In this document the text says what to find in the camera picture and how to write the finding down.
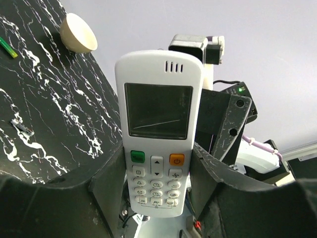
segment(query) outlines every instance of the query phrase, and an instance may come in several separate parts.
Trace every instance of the remote control screen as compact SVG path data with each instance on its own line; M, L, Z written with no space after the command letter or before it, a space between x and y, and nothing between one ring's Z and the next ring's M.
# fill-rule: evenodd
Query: remote control screen
M187 138L193 87L125 84L130 136Z

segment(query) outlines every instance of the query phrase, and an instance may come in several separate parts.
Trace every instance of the cream-colored cup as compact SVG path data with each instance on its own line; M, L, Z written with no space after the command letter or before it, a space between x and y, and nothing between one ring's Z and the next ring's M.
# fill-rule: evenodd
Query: cream-colored cup
M59 29L63 44L76 53L88 53L98 47L94 32L88 24L74 13L69 13Z

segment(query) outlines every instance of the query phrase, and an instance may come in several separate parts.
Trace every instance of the black marble table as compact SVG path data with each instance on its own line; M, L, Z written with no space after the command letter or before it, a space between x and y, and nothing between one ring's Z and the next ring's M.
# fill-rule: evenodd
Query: black marble table
M0 49L0 174L45 183L121 140L117 97L97 62L61 42L65 15L57 0L0 0L0 37L19 55Z

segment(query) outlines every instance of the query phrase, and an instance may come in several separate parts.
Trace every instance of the remote control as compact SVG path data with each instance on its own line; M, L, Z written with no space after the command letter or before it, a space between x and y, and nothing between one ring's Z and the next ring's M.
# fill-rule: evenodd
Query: remote control
M203 85L203 64L173 51L139 51L115 65L131 209L183 213Z

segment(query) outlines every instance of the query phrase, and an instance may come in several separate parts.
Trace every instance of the green marker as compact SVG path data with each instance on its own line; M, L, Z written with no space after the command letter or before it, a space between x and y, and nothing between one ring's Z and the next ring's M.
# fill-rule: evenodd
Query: green marker
M2 45L2 47L12 56L12 58L18 57L18 54L11 48L10 45L8 45L7 42L4 41L4 39L2 39L2 37L0 37L0 45Z

